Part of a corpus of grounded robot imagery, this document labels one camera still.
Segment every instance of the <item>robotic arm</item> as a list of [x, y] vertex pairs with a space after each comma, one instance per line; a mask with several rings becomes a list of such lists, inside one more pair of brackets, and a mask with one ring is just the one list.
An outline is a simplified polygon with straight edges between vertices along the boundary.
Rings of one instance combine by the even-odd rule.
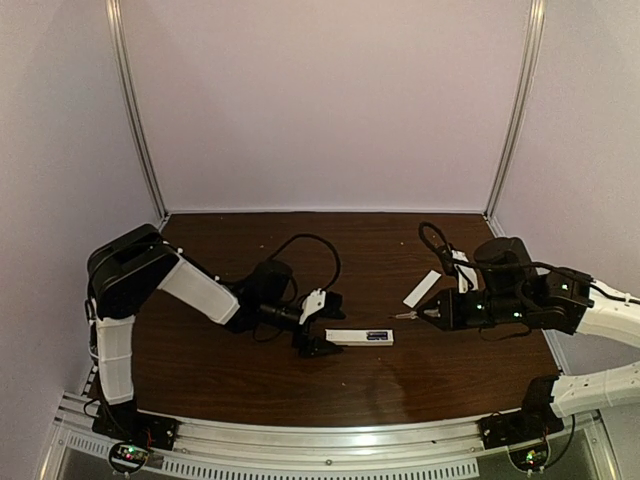
[[[344, 318], [342, 297], [318, 289], [304, 298], [301, 307], [283, 301], [293, 271], [273, 255], [243, 280], [223, 284], [182, 249], [171, 246], [153, 226], [143, 225], [96, 250], [87, 269], [85, 309], [102, 402], [93, 430], [142, 449], [151, 446], [149, 438], [155, 439], [154, 448], [171, 449], [176, 428], [173, 419], [137, 411], [131, 379], [135, 315], [155, 290], [173, 295], [234, 333], [254, 329], [259, 323], [289, 330], [301, 357], [342, 351], [310, 334], [311, 324], [320, 316]], [[129, 448], [136, 447], [123, 448], [120, 453], [125, 457], [120, 460], [133, 455]]]
[[[445, 271], [455, 274], [451, 267], [458, 260], [449, 255], [446, 240], [437, 248], [422, 230], [421, 238]], [[640, 301], [629, 294], [582, 272], [532, 262], [519, 238], [490, 240], [476, 250], [474, 260], [462, 264], [480, 271], [485, 290], [442, 290], [418, 308], [420, 318], [445, 331], [521, 323], [529, 329], [598, 335], [640, 348]], [[550, 271], [541, 275], [536, 267]], [[640, 363], [589, 375], [542, 377], [531, 382], [520, 412], [482, 419], [480, 430], [485, 447], [493, 448], [519, 443], [523, 435], [540, 437], [544, 428], [559, 431], [560, 419], [575, 413], [636, 402]]]

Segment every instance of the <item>small white box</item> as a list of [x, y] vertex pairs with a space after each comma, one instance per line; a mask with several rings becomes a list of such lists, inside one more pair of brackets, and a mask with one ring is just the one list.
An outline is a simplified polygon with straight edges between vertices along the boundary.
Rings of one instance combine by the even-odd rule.
[[327, 340], [336, 345], [350, 347], [381, 347], [393, 345], [393, 330], [372, 328], [368, 330], [326, 330]]

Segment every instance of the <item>black mounting base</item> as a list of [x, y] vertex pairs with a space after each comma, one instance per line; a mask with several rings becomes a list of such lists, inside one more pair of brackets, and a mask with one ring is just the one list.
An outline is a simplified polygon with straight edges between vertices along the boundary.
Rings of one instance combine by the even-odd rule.
[[173, 449], [178, 428], [178, 421], [174, 418], [135, 412], [128, 419], [129, 422], [123, 421], [120, 423], [119, 421], [118, 426], [116, 426], [112, 417], [105, 411], [104, 406], [98, 408], [97, 417], [91, 427], [91, 430], [97, 434], [131, 442], [140, 448], [149, 447], [169, 451]]
[[478, 428], [485, 449], [529, 442], [564, 429], [559, 418], [543, 419], [522, 410], [494, 414], [478, 420]]

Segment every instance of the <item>white backdrop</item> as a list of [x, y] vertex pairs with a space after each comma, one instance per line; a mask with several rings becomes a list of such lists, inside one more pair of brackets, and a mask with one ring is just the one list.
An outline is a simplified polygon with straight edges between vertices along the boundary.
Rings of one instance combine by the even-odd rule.
[[23, 480], [88, 373], [89, 253], [154, 214], [104, 1], [0, 3], [0, 479]]
[[[523, 237], [534, 259], [575, 267], [635, 295], [639, 25], [634, 0], [549, 2], [535, 83], [497, 211], [505, 232]], [[640, 360], [639, 350], [617, 342], [557, 339], [572, 373]], [[636, 479], [640, 408], [605, 414], [625, 478]]]
[[482, 211], [529, 6], [123, 2], [168, 209]]

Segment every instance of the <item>wooden table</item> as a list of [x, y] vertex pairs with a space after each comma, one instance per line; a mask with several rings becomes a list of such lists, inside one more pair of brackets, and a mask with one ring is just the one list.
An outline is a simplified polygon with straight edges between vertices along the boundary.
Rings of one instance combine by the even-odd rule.
[[[156, 292], [134, 329], [133, 376], [139, 406], [164, 414], [282, 426], [364, 426], [423, 422], [518, 407], [529, 381], [556, 373], [540, 332], [503, 342], [475, 330], [443, 333], [421, 320], [390, 319], [430, 270], [440, 270], [417, 235], [418, 222], [439, 225], [472, 254], [491, 238], [480, 215], [233, 214], [174, 215], [164, 235], [224, 279], [238, 279], [291, 235], [311, 232], [338, 248], [347, 320], [324, 327], [393, 328], [392, 347], [351, 347], [301, 359], [285, 333], [257, 343], [234, 335], [180, 301]], [[291, 246], [301, 291], [331, 277], [331, 254], [311, 240]], [[438, 287], [452, 286], [443, 278]], [[257, 333], [268, 336], [263, 327]], [[510, 327], [485, 335], [501, 336]]]

